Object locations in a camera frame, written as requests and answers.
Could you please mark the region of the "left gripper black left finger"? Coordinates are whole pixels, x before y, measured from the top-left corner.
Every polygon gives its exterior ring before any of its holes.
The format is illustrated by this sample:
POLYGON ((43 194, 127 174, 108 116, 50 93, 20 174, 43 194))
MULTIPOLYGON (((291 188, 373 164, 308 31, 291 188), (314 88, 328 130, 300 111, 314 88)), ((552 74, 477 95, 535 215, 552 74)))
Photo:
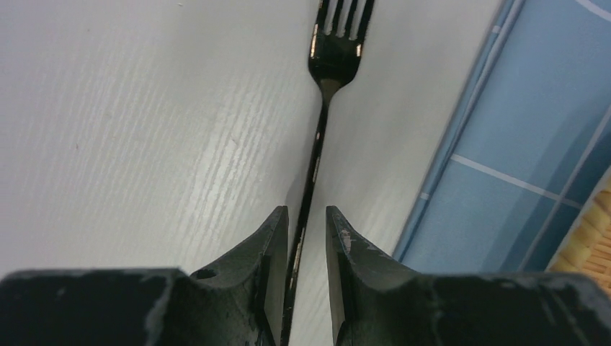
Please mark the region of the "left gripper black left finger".
POLYGON ((277 206, 234 248, 190 276, 203 294, 202 345, 278 345, 282 332, 289 216, 277 206))

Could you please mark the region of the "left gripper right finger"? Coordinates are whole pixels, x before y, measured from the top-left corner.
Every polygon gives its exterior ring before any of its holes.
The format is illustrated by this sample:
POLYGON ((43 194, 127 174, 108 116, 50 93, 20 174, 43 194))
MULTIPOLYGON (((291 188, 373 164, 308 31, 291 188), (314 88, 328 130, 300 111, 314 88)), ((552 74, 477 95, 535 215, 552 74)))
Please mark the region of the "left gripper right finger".
POLYGON ((407 283, 418 273, 326 208, 326 265, 335 345, 407 345, 407 283))

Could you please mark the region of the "blue checked cloth napkin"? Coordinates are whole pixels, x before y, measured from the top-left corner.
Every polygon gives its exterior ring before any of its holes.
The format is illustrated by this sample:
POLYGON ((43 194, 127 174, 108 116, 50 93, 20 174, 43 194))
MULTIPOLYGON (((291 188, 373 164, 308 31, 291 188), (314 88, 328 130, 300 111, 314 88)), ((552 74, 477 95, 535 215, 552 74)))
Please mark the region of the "blue checked cloth napkin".
POLYGON ((505 1, 393 256, 544 270, 609 175, 610 3, 505 1))

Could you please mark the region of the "black metal fork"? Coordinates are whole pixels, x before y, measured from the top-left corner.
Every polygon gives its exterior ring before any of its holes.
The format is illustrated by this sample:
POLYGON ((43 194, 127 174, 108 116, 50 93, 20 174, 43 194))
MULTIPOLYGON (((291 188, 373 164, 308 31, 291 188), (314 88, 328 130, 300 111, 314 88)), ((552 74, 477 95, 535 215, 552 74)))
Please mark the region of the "black metal fork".
POLYGON ((374 0, 364 1, 358 24, 354 23, 358 1, 346 5, 338 1, 329 24, 326 23, 330 1, 320 1, 313 26, 308 51, 308 71, 321 93, 321 111, 313 137, 313 147, 308 163, 303 197, 298 211, 295 233, 290 242, 285 295, 283 301, 282 329, 278 345, 288 345, 292 327, 298 273, 308 218, 316 186, 321 155, 324 147, 329 106, 334 95, 351 83, 357 75, 362 59, 367 29, 373 15, 374 0))

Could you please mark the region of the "woven bamboo placemat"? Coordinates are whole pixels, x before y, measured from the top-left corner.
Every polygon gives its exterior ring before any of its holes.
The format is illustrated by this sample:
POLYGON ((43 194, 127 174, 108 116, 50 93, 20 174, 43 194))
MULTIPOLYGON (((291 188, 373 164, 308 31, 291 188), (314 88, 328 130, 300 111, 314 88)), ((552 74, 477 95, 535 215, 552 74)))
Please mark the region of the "woven bamboo placemat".
POLYGON ((548 268, 591 278, 610 295, 610 180, 595 189, 548 268))

